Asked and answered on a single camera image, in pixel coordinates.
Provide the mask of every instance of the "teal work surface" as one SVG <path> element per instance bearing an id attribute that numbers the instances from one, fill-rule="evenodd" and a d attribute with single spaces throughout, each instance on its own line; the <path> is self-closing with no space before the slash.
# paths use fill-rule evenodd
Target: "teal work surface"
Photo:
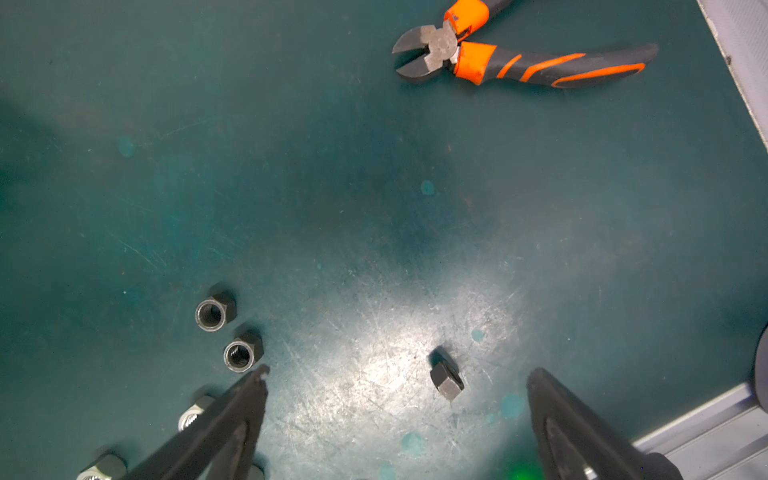
<path id="1" fill-rule="evenodd" d="M 504 478 L 536 366 L 629 437 L 746 378 L 768 156 L 697 3 L 521 0 L 473 37 L 659 44 L 604 88 L 404 83 L 393 43 L 448 6 L 4 3 L 4 478 L 135 466 L 239 378 L 242 326 L 270 480 Z M 239 316 L 206 333 L 217 283 Z"/>

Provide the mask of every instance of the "pliers cutting edge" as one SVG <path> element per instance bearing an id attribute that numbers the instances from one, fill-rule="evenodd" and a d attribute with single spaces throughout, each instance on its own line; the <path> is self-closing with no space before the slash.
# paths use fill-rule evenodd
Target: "pliers cutting edge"
<path id="1" fill-rule="evenodd" d="M 511 0 L 458 0 L 445 13 L 441 28 L 424 25 L 402 34 L 392 53 L 426 49 L 426 53 L 397 69 L 409 80 L 425 80 L 452 68 L 459 78 L 480 85 L 492 78 L 547 85 L 583 88 L 639 73 L 656 58 L 655 44 L 608 53 L 550 55 L 527 53 L 464 41 L 504 10 Z"/>

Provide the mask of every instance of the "water spot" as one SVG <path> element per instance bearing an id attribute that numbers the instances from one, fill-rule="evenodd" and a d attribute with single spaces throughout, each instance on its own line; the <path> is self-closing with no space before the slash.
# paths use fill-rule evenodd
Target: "water spot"
<path id="1" fill-rule="evenodd" d="M 476 341 L 477 343 L 482 342 L 482 340 L 485 338 L 485 334 L 480 329 L 474 329 L 472 330 L 472 339 Z"/>
<path id="2" fill-rule="evenodd" d="M 379 480 L 395 480 L 395 467 L 392 464 L 385 463 L 379 468 Z"/>
<path id="3" fill-rule="evenodd" d="M 136 153 L 136 144 L 131 137 L 121 135 L 118 137 L 118 151 L 123 157 L 131 158 Z"/>
<path id="4" fill-rule="evenodd" d="M 410 432 L 406 436 L 402 437 L 400 442 L 402 451 L 411 457 L 420 457 L 424 455 L 424 441 L 418 433 Z"/>
<path id="5" fill-rule="evenodd" d="M 503 419 L 516 419 L 525 410 L 525 399 L 520 395 L 507 395 L 502 400 L 502 410 L 499 415 Z"/>
<path id="6" fill-rule="evenodd" d="M 427 196 L 434 195 L 435 194 L 435 185 L 431 181 L 429 181 L 429 180 L 424 180 L 422 182 L 422 193 L 424 195 L 427 195 Z"/>

